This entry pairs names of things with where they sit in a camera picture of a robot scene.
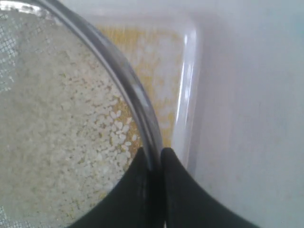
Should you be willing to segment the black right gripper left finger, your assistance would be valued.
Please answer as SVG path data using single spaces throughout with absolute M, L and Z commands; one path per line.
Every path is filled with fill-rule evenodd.
M 111 192 L 71 228 L 151 228 L 148 168 L 139 148 L 130 167 Z

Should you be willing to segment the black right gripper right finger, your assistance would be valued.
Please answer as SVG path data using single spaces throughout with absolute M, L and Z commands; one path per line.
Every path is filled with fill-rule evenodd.
M 211 197 L 187 172 L 172 148 L 161 152 L 168 228 L 256 228 Z

